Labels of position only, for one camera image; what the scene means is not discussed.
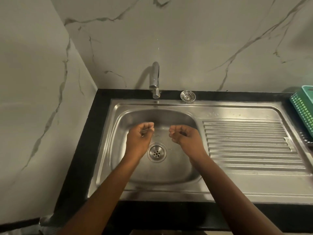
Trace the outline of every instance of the faucet spout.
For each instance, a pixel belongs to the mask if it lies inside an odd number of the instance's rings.
[[[152,90],[152,97],[158,99],[160,97],[159,91],[159,75],[160,75],[160,65],[158,62],[152,64],[152,74],[150,75],[149,88]]]

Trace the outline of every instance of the white marble backsplash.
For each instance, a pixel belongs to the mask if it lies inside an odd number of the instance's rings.
[[[312,0],[52,0],[99,88],[313,85]]]
[[[0,224],[53,213],[96,86],[50,0],[0,0]]]

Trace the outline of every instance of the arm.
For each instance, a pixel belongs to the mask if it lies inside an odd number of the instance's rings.
[[[283,234],[207,155],[198,130],[172,125],[169,131],[172,141],[182,147],[201,174],[234,234]]]
[[[127,153],[119,165],[58,232],[58,235],[102,233],[131,174],[148,149],[154,132],[153,126],[152,122],[142,123],[129,131],[126,141]]]

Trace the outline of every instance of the granite countertop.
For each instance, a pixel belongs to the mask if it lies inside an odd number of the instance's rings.
[[[162,100],[180,100],[181,91],[162,91]],[[194,91],[197,100],[282,102],[296,128],[304,126],[289,102],[289,93]],[[68,170],[54,215],[44,225],[63,226],[87,199],[111,99],[151,99],[148,90],[98,89]],[[313,232],[313,205],[255,204],[283,232]],[[119,201],[105,231],[127,234],[132,229],[229,231],[214,202]]]

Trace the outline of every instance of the forearm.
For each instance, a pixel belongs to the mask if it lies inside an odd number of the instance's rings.
[[[234,234],[283,234],[210,157],[204,155],[193,165],[202,175]]]
[[[124,157],[58,235],[101,234],[138,163]]]

